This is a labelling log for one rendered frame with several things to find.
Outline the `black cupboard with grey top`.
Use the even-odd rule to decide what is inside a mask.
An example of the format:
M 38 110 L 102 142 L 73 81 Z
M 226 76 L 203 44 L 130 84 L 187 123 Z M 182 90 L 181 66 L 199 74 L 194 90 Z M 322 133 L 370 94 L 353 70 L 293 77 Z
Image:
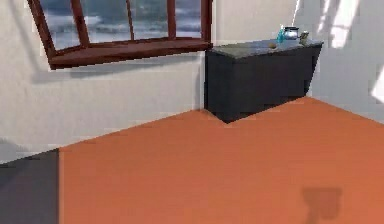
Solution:
M 306 96 L 322 46 L 317 40 L 261 40 L 207 50 L 204 108 L 231 123 Z

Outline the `brown framed window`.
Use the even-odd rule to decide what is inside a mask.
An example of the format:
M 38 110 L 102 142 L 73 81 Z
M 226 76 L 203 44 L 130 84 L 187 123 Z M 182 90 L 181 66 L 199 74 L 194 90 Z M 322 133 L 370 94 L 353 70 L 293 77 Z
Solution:
M 204 51 L 213 0 L 26 0 L 52 70 Z

